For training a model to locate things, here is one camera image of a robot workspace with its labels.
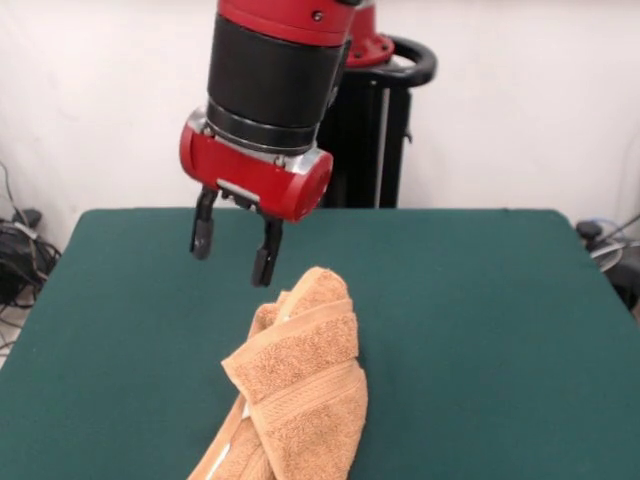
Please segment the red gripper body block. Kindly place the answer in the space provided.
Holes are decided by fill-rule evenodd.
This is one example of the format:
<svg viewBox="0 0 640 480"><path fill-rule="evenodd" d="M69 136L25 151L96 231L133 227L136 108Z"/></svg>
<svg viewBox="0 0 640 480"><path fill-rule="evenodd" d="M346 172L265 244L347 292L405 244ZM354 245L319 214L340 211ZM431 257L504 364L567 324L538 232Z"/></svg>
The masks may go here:
<svg viewBox="0 0 640 480"><path fill-rule="evenodd" d="M202 108L185 122L179 157L186 174L202 185L288 222L298 222L316 208L333 169L332 155L317 147L286 156L249 150L212 135Z"/></svg>

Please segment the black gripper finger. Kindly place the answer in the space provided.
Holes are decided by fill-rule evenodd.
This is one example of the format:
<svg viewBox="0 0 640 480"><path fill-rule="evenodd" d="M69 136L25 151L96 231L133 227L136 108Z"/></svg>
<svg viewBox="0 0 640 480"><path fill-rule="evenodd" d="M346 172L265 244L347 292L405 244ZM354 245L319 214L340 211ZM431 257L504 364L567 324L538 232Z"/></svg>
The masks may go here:
<svg viewBox="0 0 640 480"><path fill-rule="evenodd" d="M214 232L213 206L217 197L217 190L203 186L196 202L190 252L197 260L206 260L211 252Z"/></svg>
<svg viewBox="0 0 640 480"><path fill-rule="evenodd" d="M283 221L263 213L260 216L264 221L264 239L256 252L251 283L254 287L269 287L283 238Z"/></svg>

